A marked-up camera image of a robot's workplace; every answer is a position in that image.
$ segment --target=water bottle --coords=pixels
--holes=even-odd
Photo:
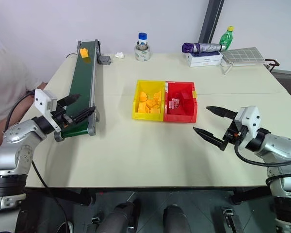
[[[226,50],[228,49],[228,47],[232,43],[232,40],[233,40],[233,34],[232,34],[232,32],[233,32],[233,30],[234,30],[234,27],[229,26],[227,28],[226,33],[224,33],[222,35],[222,37],[221,37],[220,44],[221,45],[225,45],[226,46]]]

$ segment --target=blue lid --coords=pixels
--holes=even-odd
[[[146,40],[146,33],[139,33],[138,39]]]

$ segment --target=metal bracket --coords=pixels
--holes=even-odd
[[[223,216],[229,228],[232,228],[233,233],[243,233],[243,228],[238,215],[234,214],[233,209],[223,208]]]

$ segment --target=person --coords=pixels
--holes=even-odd
[[[6,118],[17,100],[27,91],[44,89],[46,83],[32,75],[15,55],[0,49],[0,145]],[[26,97],[13,111],[9,126],[18,123],[33,103],[33,96]]]

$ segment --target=white box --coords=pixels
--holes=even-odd
[[[214,66],[221,63],[223,55],[220,52],[187,53],[189,67]]]

